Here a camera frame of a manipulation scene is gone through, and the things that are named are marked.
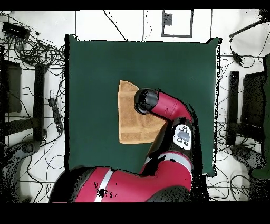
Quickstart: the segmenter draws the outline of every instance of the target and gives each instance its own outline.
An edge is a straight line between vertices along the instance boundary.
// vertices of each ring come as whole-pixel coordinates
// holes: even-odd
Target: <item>black cable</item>
[[[121,34],[121,36],[124,38],[125,41],[128,41],[124,36],[123,34],[120,32],[120,30],[118,29],[118,27],[116,26],[116,24],[113,22],[113,20],[111,18],[109,18],[105,12],[105,10],[103,10],[105,16],[112,22],[112,24],[115,26],[115,28],[118,30],[118,32]]]
[[[239,54],[235,53],[232,50],[232,40],[233,40],[233,38],[230,38],[229,44],[230,44],[230,50],[232,51],[232,57],[235,60],[235,62],[238,65],[240,65],[241,67],[243,67],[243,68],[250,68],[250,67],[252,67],[255,64],[255,58],[253,56],[251,56],[251,55],[239,56]],[[243,64],[245,64],[245,62],[246,62],[245,57],[253,58],[253,64],[251,66],[248,66],[248,67],[243,66]]]
[[[9,116],[9,117],[16,117],[16,118],[29,118],[28,116]]]
[[[213,184],[212,186],[208,186],[207,187],[207,189],[210,189],[210,188],[214,188],[214,189],[218,189],[218,188],[224,188],[224,189],[228,189],[228,187],[226,187],[226,186],[216,186],[216,185],[218,185],[218,184],[220,184],[220,183],[228,183],[227,181],[220,181],[220,182],[218,182],[218,183],[215,183],[215,184]],[[241,192],[242,194],[244,194],[244,195],[246,195],[246,196],[248,196],[248,190],[247,189],[249,189],[249,188],[246,188],[246,187],[244,187],[243,185],[241,186],[241,187],[236,187],[236,186],[234,186],[232,183],[231,183],[231,186],[229,187],[232,191],[233,191],[233,189],[235,189],[235,190],[237,190],[237,192],[234,192],[233,191],[233,193],[235,193],[235,194],[239,194],[239,192]]]
[[[64,156],[62,156],[62,155],[56,155],[56,156],[54,156],[54,157],[52,157],[52,159],[50,160],[50,162],[49,163],[47,163],[48,164],[48,167],[47,167],[47,171],[46,171],[46,180],[47,180],[47,186],[46,186],[46,195],[45,196],[47,196],[47,198],[49,199],[49,192],[50,192],[50,189],[51,189],[51,184],[50,183],[48,183],[48,169],[49,169],[49,167],[51,167],[51,162],[56,158],[56,157],[58,157],[58,156],[60,156],[60,157],[63,157],[64,158]],[[51,167],[51,168],[53,168],[53,169],[62,169],[62,168],[64,168],[64,166],[62,166],[61,168],[54,168],[54,167]]]
[[[150,28],[151,28],[151,31],[150,31],[150,33],[149,33],[149,35],[148,36],[146,36],[144,39],[143,39],[143,41],[147,38],[147,37],[149,37],[150,35],[151,35],[151,32],[152,32],[152,26],[148,23],[148,21],[146,20],[146,22],[147,22],[147,24],[150,26]]]
[[[257,142],[257,141],[255,141],[255,142],[254,142],[254,146],[253,146],[253,147],[251,147],[251,148],[254,148],[254,147],[255,147],[255,145],[256,145],[256,142]]]
[[[229,98],[229,97],[226,97],[225,99],[223,99],[222,101],[220,101],[218,104],[222,103],[224,100],[226,100],[226,99],[228,99],[228,98]]]
[[[230,201],[229,199],[228,199],[228,197],[229,197],[229,178],[227,177],[227,175],[221,170],[221,169],[219,169],[218,167],[216,167],[219,171],[221,171],[222,172],[222,174],[226,177],[226,179],[227,179],[227,185],[228,185],[228,195],[227,196],[225,196],[223,193],[223,196],[224,196],[224,198],[223,197],[210,197],[211,199],[216,199],[216,198],[220,198],[220,199],[227,199],[228,201]]]
[[[117,21],[112,17],[112,15],[110,13],[110,10],[108,10],[108,13],[110,14],[111,18],[115,21],[116,25],[119,26],[118,23],[117,23]]]
[[[21,27],[28,27],[29,28],[29,26],[27,26],[27,25],[25,25],[25,24],[23,24],[23,23],[20,23],[19,21],[17,21],[18,22],[18,24],[17,23],[15,23],[15,25],[19,25],[19,26],[21,26]],[[11,36],[9,36],[9,35],[6,35],[5,34],[5,38],[4,38],[4,42],[2,42],[2,45],[3,44],[8,44],[8,50],[7,50],[7,52],[9,52],[10,50],[14,50],[14,52],[15,52],[15,54],[16,54],[16,56],[17,56],[17,58],[14,58],[14,57],[11,57],[11,58],[14,58],[14,60],[15,60],[15,62],[17,62],[16,60],[21,60],[21,62],[22,62],[22,65],[26,68],[26,69],[24,69],[24,68],[22,68],[23,70],[35,70],[35,69],[31,69],[31,68],[29,68],[28,66],[35,66],[36,64],[44,64],[44,65],[46,65],[47,66],[47,68],[48,68],[48,72],[50,72],[51,74],[53,74],[53,75],[55,75],[55,76],[59,76],[60,77],[60,79],[59,79],[59,89],[58,89],[58,92],[57,92],[57,95],[56,95],[56,100],[58,99],[58,98],[61,98],[61,102],[62,103],[64,103],[63,102],[63,99],[62,99],[62,95],[65,95],[65,88],[64,88],[64,46],[61,46],[59,49],[57,49],[57,46],[53,43],[53,42],[51,42],[51,41],[49,41],[49,40],[38,40],[37,39],[37,32],[36,32],[36,30],[35,29],[33,29],[34,31],[35,31],[35,37],[34,37],[34,35],[33,35],[33,33],[32,33],[32,30],[31,30],[31,33],[30,33],[30,36],[31,36],[31,38],[29,38],[29,40],[28,41],[26,41],[26,42],[22,42],[22,41],[20,41],[18,38],[14,38],[14,37],[11,37]],[[30,47],[30,49],[26,49],[24,46],[26,46],[26,44]],[[55,73],[53,73],[52,71],[50,71],[51,69],[61,69],[61,72],[60,73],[58,73],[58,74],[55,74]],[[29,92],[31,93],[31,94],[22,94],[22,95],[30,95],[30,96],[34,96],[34,94],[31,92],[31,90],[30,90],[30,88],[29,87],[25,87],[25,88],[22,88],[22,89],[26,89],[26,88],[28,88],[29,89]],[[32,120],[31,120],[31,117],[30,117],[30,115],[29,115],[29,113],[28,113],[28,111],[27,111],[27,109],[26,109],[26,107],[25,107],[25,105],[23,104],[23,106],[24,106],[24,109],[25,109],[25,111],[26,111],[26,113],[27,113],[27,115],[28,115],[28,118],[30,119],[30,121],[31,121],[31,124],[32,124],[32,127],[33,127],[33,123],[32,123]],[[28,134],[28,135],[26,135],[23,139],[22,139],[22,142],[23,142],[23,140],[27,137],[27,136],[29,136],[29,135],[31,135],[32,133],[30,133],[30,134]],[[62,136],[62,134],[59,134],[58,135],[58,137],[56,138],[56,139],[54,139],[54,140],[52,140],[52,141],[49,141],[49,142],[45,142],[45,144],[43,144],[43,145],[41,145],[40,147],[43,147],[43,146],[45,146],[45,148],[46,148],[46,145],[47,144],[49,144],[49,143],[51,143],[51,142],[53,142],[53,144],[51,145],[51,147],[49,148],[49,150],[52,148],[52,146],[54,145],[54,143],[56,142],[56,140],[57,139],[59,139],[60,137]],[[44,148],[44,155],[42,156],[42,157],[45,157],[45,160],[46,160],[46,153],[49,151],[47,151],[47,152],[45,152],[45,148]],[[31,160],[30,160],[30,163],[29,163],[29,165],[28,165],[28,167],[27,167],[27,173],[28,173],[28,175],[33,179],[33,180],[35,180],[35,182],[34,183],[39,183],[41,186],[42,186],[42,183],[40,182],[40,181],[38,181],[37,179],[35,179],[35,178],[33,178],[31,175],[30,175],[30,173],[29,173],[29,170],[35,165],[35,164],[37,164],[37,162],[35,163],[35,164],[33,164],[31,167],[30,167],[30,165],[31,165],[31,162],[32,162],[32,157],[31,157]],[[40,193],[41,193],[41,191],[42,191],[42,189],[43,189],[43,186],[41,187],[41,190],[39,191],[39,193],[37,194],[37,196],[35,197],[35,199],[34,199],[34,202],[36,201],[36,199],[37,199],[37,197],[38,197],[38,195],[40,195]],[[49,191],[50,191],[50,185],[48,186],[47,185],[47,187],[46,187],[46,195],[48,196],[48,194],[49,194]]]
[[[59,134],[58,137],[55,138],[54,140],[51,140],[51,141],[47,142],[46,144],[41,145],[40,148],[43,147],[43,146],[45,146],[45,145],[47,145],[47,144],[49,144],[49,143],[51,143],[51,142],[53,142],[53,141],[56,141],[56,140],[59,139],[61,136],[62,136],[62,133]],[[29,168],[29,170],[30,170],[35,164],[37,164],[43,157],[44,157],[44,155],[43,155],[39,160],[37,160],[37,161]]]
[[[60,167],[60,168],[55,168],[55,167],[52,167],[52,166],[50,165],[50,163],[48,163],[48,161],[47,161],[47,160],[46,160],[46,163],[47,163],[48,167],[50,167],[50,168],[52,168],[52,169],[54,169],[54,170],[59,170],[59,169],[64,168],[64,165],[63,165],[62,167]]]
[[[267,37],[266,37],[266,39],[265,39],[265,42],[264,42],[264,46],[263,46],[263,48],[262,48],[262,50],[261,50],[261,52],[259,53],[259,56],[258,56],[258,61],[259,61],[260,63],[262,63],[262,64],[263,64],[263,62],[261,62],[261,61],[259,60],[259,57],[260,57],[260,55],[261,55],[261,53],[262,53],[262,51],[263,51],[263,49],[264,49],[264,47],[265,47],[265,45],[266,45],[266,41],[267,41],[267,38],[269,37],[269,34],[270,34],[270,32],[268,33],[268,35],[267,35]]]
[[[232,181],[233,181],[234,178],[237,178],[237,177],[242,177],[242,178],[245,178],[246,180],[249,181],[249,179],[248,179],[246,176],[243,176],[243,175],[235,175],[234,177],[232,177],[232,178],[230,179],[230,190],[231,190],[231,193],[232,193],[233,198],[234,198],[235,201],[237,201],[237,199],[236,199],[235,196],[234,196],[234,193],[236,193],[236,192],[233,191],[233,188],[232,188]],[[242,190],[245,189],[245,190],[247,191],[246,187],[244,187],[243,185],[241,186],[241,188],[242,188]],[[241,193],[243,193],[245,196],[248,196],[248,192],[245,193],[245,192],[243,191],[243,192],[241,192]]]
[[[64,121],[65,117],[62,116],[62,110],[63,110],[64,108],[65,108],[65,106],[63,106],[63,108],[62,108],[61,111],[60,111],[60,117],[61,117],[61,119],[62,119],[63,124],[65,124],[65,121]]]
[[[19,181],[20,183],[55,183],[53,181]]]
[[[34,199],[34,201],[33,201],[33,203],[35,203],[37,197],[40,195],[40,193],[41,193],[41,191],[42,191],[42,189],[43,189],[43,185],[42,185],[42,183],[41,183],[40,181],[38,181],[37,179],[33,178],[33,177],[31,176],[31,174],[29,173],[29,167],[30,167],[30,165],[31,165],[31,162],[32,162],[32,155],[30,156],[30,162],[29,162],[29,165],[28,165],[28,167],[27,167],[27,173],[28,173],[29,177],[31,177],[34,181],[40,183],[40,185],[41,185],[41,189],[40,189],[39,193],[36,195],[36,197],[35,197],[35,199]]]
[[[242,140],[241,143],[240,143],[239,145],[243,145],[247,140],[248,140],[248,138],[245,137],[244,140]]]
[[[228,153],[228,150],[226,150],[226,152],[225,153],[227,153],[227,156],[225,157],[225,158],[223,158],[222,160],[216,160],[216,161],[223,161],[223,160],[225,160],[226,158],[228,158],[229,157],[229,155],[231,155],[231,154],[229,154]]]
[[[229,199],[228,199],[228,196],[225,196],[219,189],[217,189],[217,188],[215,188],[215,189],[216,189],[217,191],[219,191],[219,192],[224,196],[224,198],[222,198],[222,199],[227,199],[227,200],[229,200]]]
[[[209,201],[211,201],[211,200],[218,201],[218,200],[216,200],[216,199],[214,199],[214,198],[210,198],[210,200],[209,200]]]

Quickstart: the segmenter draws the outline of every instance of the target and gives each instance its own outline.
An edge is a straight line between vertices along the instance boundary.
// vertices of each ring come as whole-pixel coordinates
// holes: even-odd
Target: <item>brown towel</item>
[[[164,120],[154,115],[141,115],[134,109],[134,95],[139,88],[120,80],[118,90],[119,142],[122,144],[151,143]]]

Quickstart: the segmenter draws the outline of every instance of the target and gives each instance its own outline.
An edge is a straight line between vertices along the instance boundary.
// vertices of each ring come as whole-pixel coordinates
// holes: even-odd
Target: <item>black stand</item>
[[[46,134],[44,123],[44,65],[35,66],[33,118],[5,122],[7,104],[7,73],[4,65],[4,48],[0,52],[0,201],[22,202],[19,191],[20,169],[23,160],[36,153]],[[5,136],[33,129],[33,140],[5,148]]]
[[[226,132],[226,145],[235,145],[236,135],[243,135],[247,138],[252,138],[258,142],[262,142],[265,139],[264,131],[261,127],[255,126],[250,122],[244,122],[245,117],[242,116],[242,123],[237,122],[238,113],[238,83],[239,72],[231,71],[229,75],[229,89],[228,89],[228,112],[227,112],[227,132]]]
[[[250,28],[253,28],[259,24],[262,24],[265,22],[270,22],[268,10],[259,10],[259,14],[262,17],[259,21],[255,22],[249,26],[246,26],[245,28],[242,28],[241,30],[238,30],[238,31],[232,33],[229,37],[232,38],[233,36],[238,35],[246,30],[249,30]]]

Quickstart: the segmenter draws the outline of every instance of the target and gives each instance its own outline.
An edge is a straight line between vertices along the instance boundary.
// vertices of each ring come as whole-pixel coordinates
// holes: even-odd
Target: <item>electrical wire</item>
[[[259,56],[258,56],[258,61],[259,61],[260,63],[262,63],[262,64],[263,64],[263,62],[261,62],[261,61],[259,60],[259,57],[261,56],[261,53],[262,53],[263,50],[264,50],[264,47],[265,47],[265,45],[266,45],[266,41],[267,41],[267,39],[268,39],[268,37],[269,37],[269,34],[270,34],[270,32],[268,33],[268,35],[267,35],[267,37],[266,37],[266,39],[265,39],[265,42],[264,42],[264,46],[263,46],[263,48],[262,48],[262,50],[261,50],[261,52],[259,53]]]
[[[108,13],[110,14],[111,18],[115,21],[116,25],[119,26],[118,23],[117,23],[117,21],[112,17],[112,15],[110,13],[110,10],[108,10]]]
[[[226,64],[225,64],[224,66],[220,66],[220,68],[221,68],[221,70],[220,70],[220,71],[221,71],[221,75],[220,75],[220,83],[219,83],[219,86],[220,86],[222,89],[228,91],[228,89],[224,88],[224,87],[221,85],[221,81],[222,81],[225,77],[228,78],[228,76],[225,75],[225,72],[226,72],[228,66],[229,66],[230,64],[234,63],[235,61],[233,60],[232,62],[229,62],[228,59],[221,59],[220,63],[223,62],[223,61],[225,61]],[[226,110],[225,110],[223,107],[221,107],[221,103],[224,102],[226,99],[228,99],[228,97],[226,97],[226,98],[223,99],[223,100],[220,100],[219,103],[218,103],[218,110],[222,110],[222,111],[223,111],[223,113],[222,113],[221,111],[218,111],[218,115],[219,115],[219,117],[220,117],[220,116],[224,116],[224,122],[219,122],[219,121],[217,122],[217,124],[218,124],[218,125],[217,125],[217,131],[218,131],[218,136],[217,136],[217,139],[218,139],[218,141],[217,141],[217,155],[218,155],[220,152],[226,153],[226,157],[225,157],[225,158],[222,158],[222,159],[216,159],[216,161],[219,161],[219,162],[220,162],[220,161],[226,160],[229,156],[232,155],[232,154],[229,152],[230,146],[228,146],[228,145],[225,144],[225,141],[226,141],[225,137],[226,137],[226,135],[221,134],[222,132],[225,132],[225,133],[227,132],[227,128],[226,128],[226,125],[227,125],[227,122],[226,122],[226,116],[227,116],[227,113],[226,113]],[[245,137],[245,136],[242,136],[242,135],[237,135],[237,137],[242,137],[242,138],[244,138],[244,139],[241,141],[240,145],[255,147],[255,145],[258,145],[258,144],[259,144],[259,143],[257,144],[256,141],[254,142],[254,144],[246,144],[246,142],[249,140],[249,138],[247,138],[247,137]],[[228,197],[229,197],[229,194],[230,194],[230,193],[233,195],[233,199],[234,199],[234,200],[236,200],[235,194],[239,194],[239,193],[242,193],[242,194],[244,194],[244,195],[246,195],[246,196],[248,197],[248,192],[249,192],[249,191],[248,191],[248,188],[247,188],[247,187],[245,187],[245,186],[242,185],[241,187],[238,188],[238,187],[235,187],[235,186],[232,184],[232,181],[233,181],[235,178],[240,177],[241,175],[232,176],[232,178],[229,180],[228,176],[226,176],[226,174],[225,174],[221,169],[219,169],[218,167],[216,167],[216,169],[217,169],[219,172],[221,172],[221,173],[225,176],[226,181],[221,181],[221,182],[218,182],[218,183],[216,183],[216,184],[212,184],[212,183],[209,181],[209,178],[208,178],[208,181],[209,181],[209,183],[210,183],[210,186],[208,186],[207,189],[210,189],[210,188],[216,189],[217,192],[219,192],[219,193],[221,193],[221,194],[223,195],[223,197],[210,197],[210,201],[212,201],[212,200],[213,200],[213,201],[219,201],[219,199],[221,199],[221,200],[229,200]],[[226,186],[219,186],[220,183],[226,183]],[[225,195],[223,192],[221,192],[221,191],[220,191],[220,188],[225,188],[225,189],[227,189],[227,190],[228,190],[227,194]]]
[[[233,50],[232,50],[232,40],[233,40],[233,38],[230,38],[230,42],[229,42],[229,44],[230,44],[230,50],[232,51],[231,52],[231,54],[232,55],[235,55],[236,57],[238,57],[238,58],[241,58],[241,59],[244,59],[245,61],[244,62],[239,62],[239,63],[237,63],[238,65],[240,65],[242,68],[251,68],[254,64],[255,64],[255,58],[253,57],[253,56],[251,56],[251,55],[242,55],[242,56],[239,56],[238,54],[236,54]],[[245,59],[245,57],[248,57],[248,58],[253,58],[253,64],[251,65],[251,66],[243,66],[245,63],[246,63],[246,59]]]
[[[105,16],[112,22],[112,24],[115,26],[115,28],[118,30],[118,32],[121,34],[121,36],[124,38],[125,41],[128,41],[124,36],[123,34],[120,32],[120,30],[118,29],[118,27],[116,26],[116,24],[113,22],[113,20],[111,18],[109,18],[105,12],[105,10],[103,10]]]
[[[10,57],[10,58],[13,58],[16,63],[18,63],[17,60],[20,60],[22,65],[25,67],[25,68],[22,68],[23,70],[35,70],[35,68],[31,68],[31,67],[34,67],[36,64],[44,64],[48,68],[47,71],[49,73],[51,73],[51,74],[53,74],[55,76],[58,76],[59,77],[59,86],[58,86],[57,94],[56,95],[54,94],[54,96],[55,96],[56,102],[57,102],[57,100],[59,98],[59,99],[61,99],[61,103],[64,104],[63,98],[62,98],[62,96],[65,95],[65,87],[64,87],[64,82],[65,82],[65,79],[64,79],[64,46],[61,46],[59,49],[57,49],[57,46],[53,42],[51,42],[49,40],[38,40],[37,39],[38,32],[35,29],[25,25],[24,23],[19,22],[18,20],[14,19],[12,17],[11,17],[11,19],[13,19],[14,21],[17,22],[17,23],[14,23],[15,25],[19,25],[21,27],[28,28],[31,31],[30,38],[28,39],[28,41],[22,41],[19,38],[14,38],[14,37],[11,37],[11,36],[5,34],[4,39],[0,38],[0,41],[1,41],[0,45],[7,45],[8,46],[7,47],[8,49],[7,49],[6,53],[8,53],[9,51],[14,51],[15,52],[16,57]],[[52,72],[51,70],[53,70],[53,69],[61,69],[61,72],[59,72],[59,73]],[[34,94],[31,92],[29,87],[25,87],[25,88],[22,88],[22,89],[28,89],[30,94],[20,93],[21,95],[34,96]],[[23,102],[21,100],[20,100],[20,102],[24,106],[24,109],[25,109],[25,111],[26,111],[26,113],[28,115],[28,118],[30,119],[32,127],[33,127],[32,119],[31,119],[28,111],[26,110],[25,105],[23,104]],[[62,120],[64,118],[63,115],[62,115],[63,108],[61,109],[61,112],[59,112],[60,117],[61,117]],[[47,186],[46,186],[46,195],[42,199],[44,199],[46,196],[48,197],[49,191],[51,189],[51,183],[53,183],[53,182],[48,182],[48,181],[46,181],[46,182],[38,181],[36,178],[32,177],[30,172],[29,172],[29,170],[33,166],[35,166],[43,157],[46,157],[46,154],[51,150],[51,148],[55,144],[55,142],[62,136],[62,133],[60,133],[57,138],[47,142],[47,134],[48,134],[49,126],[50,125],[48,125],[48,127],[47,127],[45,144],[40,146],[40,148],[44,146],[44,155],[39,160],[37,160],[33,165],[31,165],[31,162],[32,162],[32,157],[31,157],[30,158],[30,163],[29,163],[29,165],[27,167],[26,172],[24,172],[20,176],[20,178],[21,178],[25,173],[28,173],[29,177],[31,179],[33,179],[34,181],[21,181],[21,180],[19,180],[20,182],[29,182],[29,183],[33,182],[33,183],[39,183],[41,185],[41,189],[38,192],[38,194],[36,195],[36,197],[34,199],[34,202],[36,202],[38,196],[42,192],[42,189],[43,189],[42,183],[47,184]],[[29,136],[31,134],[32,133],[26,135],[22,139],[22,142],[27,136]],[[50,146],[50,148],[47,151],[45,151],[46,150],[45,149],[46,145],[48,145],[48,144],[50,144],[52,142],[53,142],[53,144]],[[47,172],[48,172],[49,167],[51,167],[52,169],[57,169],[57,168],[50,165],[47,168]]]
[[[149,35],[147,35],[147,36],[143,39],[143,41],[144,41],[147,37],[149,37],[149,36],[151,35],[151,32],[152,32],[152,26],[151,26],[151,25],[148,23],[148,21],[147,21],[147,14],[148,14],[148,10],[146,11],[146,22],[147,22],[147,24],[150,26],[151,31],[150,31]]]

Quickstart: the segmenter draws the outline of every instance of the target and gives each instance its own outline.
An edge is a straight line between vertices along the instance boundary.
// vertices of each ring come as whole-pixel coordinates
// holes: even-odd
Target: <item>white robot label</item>
[[[185,150],[191,149],[191,130],[187,125],[176,127],[173,142]]]

